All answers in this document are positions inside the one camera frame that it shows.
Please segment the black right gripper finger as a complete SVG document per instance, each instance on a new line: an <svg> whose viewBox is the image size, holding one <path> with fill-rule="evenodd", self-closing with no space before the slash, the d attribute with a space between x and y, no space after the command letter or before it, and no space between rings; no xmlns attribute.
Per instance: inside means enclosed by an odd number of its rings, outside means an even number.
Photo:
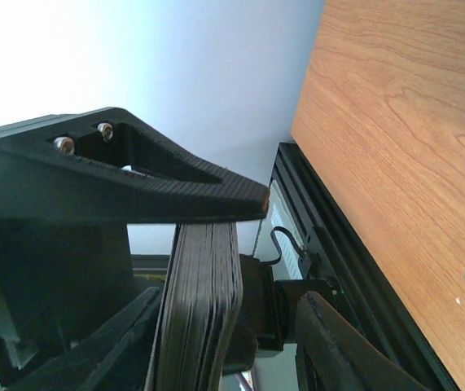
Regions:
<svg viewBox="0 0 465 391"><path fill-rule="evenodd" d="M426 389L316 292L297 302L295 331L299 390Z"/></svg>

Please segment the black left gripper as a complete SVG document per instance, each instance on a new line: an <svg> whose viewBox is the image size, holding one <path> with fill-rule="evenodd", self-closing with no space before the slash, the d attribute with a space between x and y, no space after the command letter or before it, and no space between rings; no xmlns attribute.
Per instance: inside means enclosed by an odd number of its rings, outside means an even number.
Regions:
<svg viewBox="0 0 465 391"><path fill-rule="evenodd" d="M0 387L145 385L161 290L134 299L126 225L44 222L260 220L269 194L122 108L0 126Z"/></svg>

